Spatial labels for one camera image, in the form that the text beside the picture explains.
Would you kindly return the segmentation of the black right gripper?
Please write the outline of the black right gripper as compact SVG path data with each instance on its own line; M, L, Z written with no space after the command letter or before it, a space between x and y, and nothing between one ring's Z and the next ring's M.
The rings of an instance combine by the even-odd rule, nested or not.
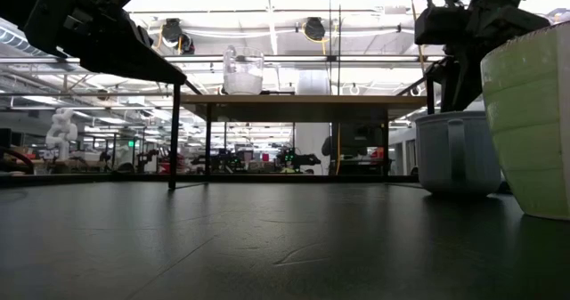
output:
M463 111L481 94L480 63L488 52L514 37L550 25L547 18L520 9L521 1L469 0L462 53L446 55L439 62L442 112Z

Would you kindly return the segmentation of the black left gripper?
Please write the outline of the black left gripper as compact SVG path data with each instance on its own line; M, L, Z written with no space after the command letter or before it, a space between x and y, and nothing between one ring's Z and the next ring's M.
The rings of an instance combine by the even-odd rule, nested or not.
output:
M187 77L151 48L124 10L131 0L27 0L21 31L58 57L74 56L92 72L181 85Z

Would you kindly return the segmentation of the blue-grey mug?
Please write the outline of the blue-grey mug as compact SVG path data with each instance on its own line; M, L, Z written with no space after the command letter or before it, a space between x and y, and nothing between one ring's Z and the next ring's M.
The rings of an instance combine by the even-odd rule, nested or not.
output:
M487 196L502 183L501 167L483 111L418 118L419 183L434 195Z

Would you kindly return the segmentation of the wooden shelf with black legs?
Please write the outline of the wooden shelf with black legs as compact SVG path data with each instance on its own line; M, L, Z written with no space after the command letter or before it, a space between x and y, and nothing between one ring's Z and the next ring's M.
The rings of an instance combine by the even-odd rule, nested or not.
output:
M382 127L383 148L388 149L389 123L415 110L426 108L435 112L434 82L425 77L404 88L396 95L202 95L182 94L176 85L173 93L170 163L177 162L180 108L206 121L205 173L182 175L172 166L168 188L178 188L178 181L198 182L412 182L409 175L388 174L388 161L383 160L383 174L377 178L364 175L342 175L326 179L311 175L215 175L210 169L211 123L219 118L232 122L291 122L291 123L378 123Z

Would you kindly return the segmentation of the green ribbed mug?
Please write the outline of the green ribbed mug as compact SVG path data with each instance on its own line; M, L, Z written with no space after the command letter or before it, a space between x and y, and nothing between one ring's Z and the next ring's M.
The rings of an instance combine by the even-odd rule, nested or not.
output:
M570 21L508 41L481 61L502 172L528 215L570 221Z

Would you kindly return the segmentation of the white robot figure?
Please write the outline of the white robot figure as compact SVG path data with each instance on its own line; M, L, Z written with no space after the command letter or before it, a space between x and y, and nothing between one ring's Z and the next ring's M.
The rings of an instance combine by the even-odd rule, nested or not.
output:
M69 144L77 139L77 125L71 119L75 111L69 108L58 108L52 115L52 125L45 137L48 149L57 149L58 159L69 158Z

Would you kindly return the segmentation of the black computer case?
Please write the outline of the black computer case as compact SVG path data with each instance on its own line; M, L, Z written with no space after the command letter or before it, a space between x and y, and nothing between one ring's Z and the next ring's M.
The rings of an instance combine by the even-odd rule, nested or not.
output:
M333 158L367 156L368 149L384 146L384 130L380 124L339 123L332 125L330 155Z

